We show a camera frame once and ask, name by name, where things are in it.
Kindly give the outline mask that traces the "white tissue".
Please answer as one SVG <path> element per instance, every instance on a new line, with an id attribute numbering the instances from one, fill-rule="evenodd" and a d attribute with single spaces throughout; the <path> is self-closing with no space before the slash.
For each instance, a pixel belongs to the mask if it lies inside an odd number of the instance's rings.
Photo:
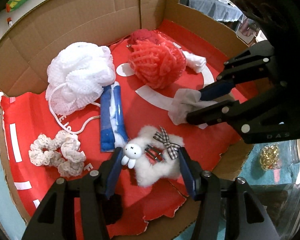
<path id="1" fill-rule="evenodd" d="M 186 123 L 189 113 L 216 104 L 216 101 L 202 101 L 201 93 L 198 90 L 181 88 L 178 89 L 172 100 L 168 116 L 174 125 Z"/>

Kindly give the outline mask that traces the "blue tissue pack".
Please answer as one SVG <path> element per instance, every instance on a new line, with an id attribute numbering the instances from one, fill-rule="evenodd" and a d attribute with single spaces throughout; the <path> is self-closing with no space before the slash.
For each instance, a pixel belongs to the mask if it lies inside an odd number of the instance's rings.
<path id="1" fill-rule="evenodd" d="M 117 81 L 104 87 L 100 103 L 101 152 L 113 152 L 116 147 L 123 147 L 129 141 L 123 118 L 121 86 Z"/>

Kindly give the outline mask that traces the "white fluffy bunny plush clip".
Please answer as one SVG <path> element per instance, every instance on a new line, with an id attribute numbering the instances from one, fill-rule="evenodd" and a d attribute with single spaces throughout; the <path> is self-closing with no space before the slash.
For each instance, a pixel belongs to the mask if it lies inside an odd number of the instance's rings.
<path id="1" fill-rule="evenodd" d="M 162 178 L 178 179 L 178 151 L 183 146 L 182 137 L 167 133 L 163 127 L 144 126 L 123 147 L 121 165 L 135 171 L 136 182 L 141 187 L 149 187 Z"/>

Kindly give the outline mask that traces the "red knitted yarn ball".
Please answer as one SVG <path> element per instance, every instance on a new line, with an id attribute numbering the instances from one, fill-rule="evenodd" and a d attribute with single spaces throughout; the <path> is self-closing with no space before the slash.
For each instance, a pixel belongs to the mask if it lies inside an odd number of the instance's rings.
<path id="1" fill-rule="evenodd" d="M 135 75 L 152 89 L 163 89 L 183 74 L 187 60 L 181 49 L 159 36 L 158 43 L 137 40 L 128 56 Z"/>

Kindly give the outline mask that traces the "glass jar metal lid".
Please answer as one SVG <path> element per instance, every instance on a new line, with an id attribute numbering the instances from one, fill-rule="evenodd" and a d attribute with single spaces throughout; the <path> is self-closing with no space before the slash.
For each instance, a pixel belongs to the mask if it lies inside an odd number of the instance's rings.
<path id="1" fill-rule="evenodd" d="M 256 144 L 239 176 L 253 189 L 280 239 L 300 228 L 300 139 Z"/>

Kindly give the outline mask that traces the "white cloth strip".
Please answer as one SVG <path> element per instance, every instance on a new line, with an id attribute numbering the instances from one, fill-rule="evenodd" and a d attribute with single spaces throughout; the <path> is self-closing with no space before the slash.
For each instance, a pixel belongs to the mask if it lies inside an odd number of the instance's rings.
<path id="1" fill-rule="evenodd" d="M 206 67 L 206 58 L 195 55 L 193 53 L 189 53 L 188 51 L 183 50 L 183 55 L 186 59 L 186 65 L 194 70 L 196 73 L 201 73 Z"/>

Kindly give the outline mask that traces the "teal table cloth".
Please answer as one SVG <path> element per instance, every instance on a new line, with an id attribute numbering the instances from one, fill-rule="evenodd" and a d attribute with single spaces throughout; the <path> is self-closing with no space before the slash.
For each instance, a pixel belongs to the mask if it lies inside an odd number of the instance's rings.
<path id="1" fill-rule="evenodd" d="M 245 161 L 240 176 L 250 185 L 289 184 L 296 181 L 300 164 L 292 164 L 279 170 L 263 170 L 259 163 L 260 147 L 255 145 Z M 0 223 L 10 239 L 21 239 L 26 224 L 13 204 L 0 159 Z"/>

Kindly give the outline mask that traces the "white crochet scrunchie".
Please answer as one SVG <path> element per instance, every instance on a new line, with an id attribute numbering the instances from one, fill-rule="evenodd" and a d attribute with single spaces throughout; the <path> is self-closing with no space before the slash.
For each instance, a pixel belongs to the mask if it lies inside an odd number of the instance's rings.
<path id="1" fill-rule="evenodd" d="M 29 159 L 36 166 L 57 168 L 62 177 L 77 177 L 82 174 L 87 159 L 80 148 L 78 136 L 65 130 L 59 131 L 53 139 L 40 134 L 30 145 Z"/>

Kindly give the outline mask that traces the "grey-covered cluttered side table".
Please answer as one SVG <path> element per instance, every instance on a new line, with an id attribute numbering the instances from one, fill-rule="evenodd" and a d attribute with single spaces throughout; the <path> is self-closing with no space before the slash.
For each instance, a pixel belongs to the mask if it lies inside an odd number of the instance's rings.
<path id="1" fill-rule="evenodd" d="M 217 22 L 242 23 L 244 20 L 243 12 L 229 0 L 179 0 L 179 3 L 195 9 Z"/>

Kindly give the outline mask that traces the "dark red pompom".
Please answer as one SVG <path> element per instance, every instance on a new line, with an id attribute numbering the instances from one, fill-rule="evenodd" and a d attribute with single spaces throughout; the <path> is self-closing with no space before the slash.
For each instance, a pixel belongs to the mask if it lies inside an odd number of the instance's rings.
<path id="1" fill-rule="evenodd" d="M 128 39 L 129 45 L 136 44 L 137 41 L 149 41 L 154 44 L 159 44 L 159 37 L 156 32 L 148 29 L 139 29 L 130 34 Z"/>

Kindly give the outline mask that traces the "cardboard box red lining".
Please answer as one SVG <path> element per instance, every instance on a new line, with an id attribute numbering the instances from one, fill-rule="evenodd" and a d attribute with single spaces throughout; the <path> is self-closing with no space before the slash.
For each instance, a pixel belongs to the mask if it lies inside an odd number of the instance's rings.
<path id="1" fill-rule="evenodd" d="M 118 74 L 127 63 L 127 36 L 148 29 L 207 59 L 200 73 L 186 67 L 180 78 L 150 90 L 135 75 Z M 102 70 L 121 87 L 123 119 L 130 138 L 145 125 L 162 126 L 183 138 L 189 155 L 223 179 L 242 170 L 252 147 L 228 124 L 199 128 L 174 125 L 168 107 L 180 88 L 201 89 L 212 83 L 223 63 L 246 48 L 236 33 L 179 0 L 47 0 L 18 20 L 0 40 L 0 151 L 12 200 L 25 222 L 59 177 L 57 168 L 36 166 L 30 145 L 40 134 L 52 137 L 65 125 L 78 132 L 86 161 L 83 174 L 110 158 L 101 152 L 100 108 L 87 105 L 57 122 L 45 98 L 51 61 L 62 58 L 71 67 L 78 88 L 96 85 Z M 89 80 L 88 74 L 96 73 Z"/>

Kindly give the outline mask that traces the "white mesh bath loofah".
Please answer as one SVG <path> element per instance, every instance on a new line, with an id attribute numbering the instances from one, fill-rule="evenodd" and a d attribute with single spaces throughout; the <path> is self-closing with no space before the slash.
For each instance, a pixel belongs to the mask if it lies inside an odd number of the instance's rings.
<path id="1" fill-rule="evenodd" d="M 101 97 L 104 87 L 112 85 L 116 79 L 113 56 L 108 46 L 75 42 L 51 61 L 47 77 L 45 98 L 50 113 L 63 130 L 78 135 L 99 116 L 87 119 L 79 131 L 69 130 L 58 116 L 69 116 L 89 104 L 99 106 L 96 100 Z"/>

